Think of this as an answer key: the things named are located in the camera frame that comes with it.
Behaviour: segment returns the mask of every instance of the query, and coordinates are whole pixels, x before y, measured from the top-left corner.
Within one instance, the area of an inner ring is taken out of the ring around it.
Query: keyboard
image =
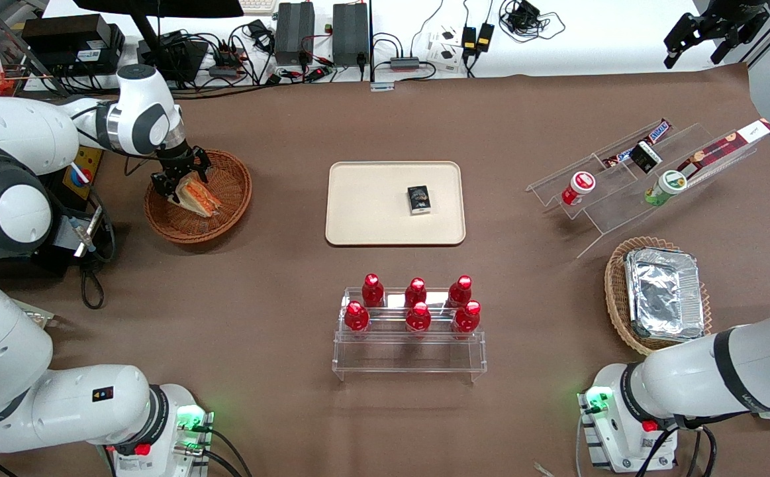
[[[245,15],[272,15],[279,0],[238,0]]]

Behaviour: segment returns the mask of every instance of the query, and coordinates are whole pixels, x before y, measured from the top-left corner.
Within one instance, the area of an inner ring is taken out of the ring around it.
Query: beige tray
[[[432,211],[411,215],[408,189],[429,187]],[[333,245],[455,245],[464,240],[461,169],[450,161],[337,162],[329,171]]]

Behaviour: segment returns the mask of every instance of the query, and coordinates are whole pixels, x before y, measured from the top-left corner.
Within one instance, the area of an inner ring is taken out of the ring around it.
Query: aluminum foil container
[[[697,260],[691,254],[650,247],[630,251],[626,284],[638,336],[679,342],[703,336]]]

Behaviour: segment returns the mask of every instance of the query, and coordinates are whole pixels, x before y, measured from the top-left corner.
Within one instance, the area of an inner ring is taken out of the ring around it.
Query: acrylic shelf
[[[426,304],[432,317],[428,331],[416,335],[405,329],[404,289],[385,289],[385,306],[368,307],[369,329],[346,328],[343,313],[355,299],[363,303],[361,288],[344,291],[334,332],[332,371],[343,381],[348,372],[463,372],[476,381],[487,371],[485,332],[450,330],[455,308],[447,308],[448,289],[427,288]]]

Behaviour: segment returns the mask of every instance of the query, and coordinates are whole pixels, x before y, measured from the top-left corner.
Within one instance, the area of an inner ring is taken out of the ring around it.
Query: small container
[[[461,275],[457,281],[449,287],[449,296],[446,299],[447,308],[460,308],[467,305],[473,296],[473,279],[468,275]]]
[[[346,328],[362,335],[370,327],[370,314],[360,303],[353,300],[346,305],[343,323],[346,324]]]
[[[455,317],[452,318],[450,329],[454,333],[472,333],[479,328],[479,314],[482,311],[481,305],[475,299],[467,302],[467,305],[458,308]],[[455,339],[466,339],[466,337],[456,337]]]
[[[681,193],[688,187],[688,180],[685,175],[678,171],[666,171],[658,182],[644,193],[644,199],[650,205],[656,207],[663,205],[674,195]]]
[[[424,302],[415,303],[405,315],[405,330],[412,333],[424,333],[432,324],[429,306]]]
[[[364,300],[364,306],[379,307],[385,305],[385,286],[375,274],[364,277],[364,285],[361,285],[361,298]]]
[[[561,199],[567,205],[576,205],[582,202],[585,194],[590,193],[597,186],[597,179],[591,173],[579,171],[570,178],[570,185],[561,193]]]
[[[409,287],[405,289],[405,306],[411,308],[416,303],[426,301],[426,283],[423,278],[415,278],[411,280]]]

